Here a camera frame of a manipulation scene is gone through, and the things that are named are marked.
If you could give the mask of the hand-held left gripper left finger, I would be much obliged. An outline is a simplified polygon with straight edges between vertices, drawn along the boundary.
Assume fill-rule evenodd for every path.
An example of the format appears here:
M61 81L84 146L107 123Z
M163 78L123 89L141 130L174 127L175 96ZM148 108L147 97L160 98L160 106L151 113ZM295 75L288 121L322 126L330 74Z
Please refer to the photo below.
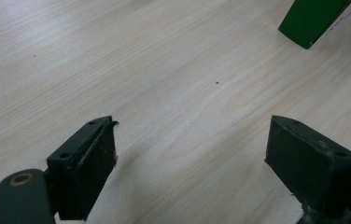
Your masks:
M48 158L46 180L53 212L61 220L85 220L117 163L110 116L84 124Z

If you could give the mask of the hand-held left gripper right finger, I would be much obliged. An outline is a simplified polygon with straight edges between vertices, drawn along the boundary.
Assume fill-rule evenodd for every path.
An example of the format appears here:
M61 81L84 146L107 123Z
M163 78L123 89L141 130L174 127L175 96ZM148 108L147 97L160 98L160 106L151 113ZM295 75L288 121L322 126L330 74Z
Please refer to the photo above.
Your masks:
M273 116L265 161L301 204L322 217L344 214L351 151L295 119Z

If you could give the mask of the green box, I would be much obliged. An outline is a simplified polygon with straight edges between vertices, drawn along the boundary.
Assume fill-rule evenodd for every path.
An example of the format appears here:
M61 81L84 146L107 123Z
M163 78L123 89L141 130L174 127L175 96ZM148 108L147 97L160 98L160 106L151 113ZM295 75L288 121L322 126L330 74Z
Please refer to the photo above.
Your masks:
M304 49L351 15L351 0L295 0L278 30Z

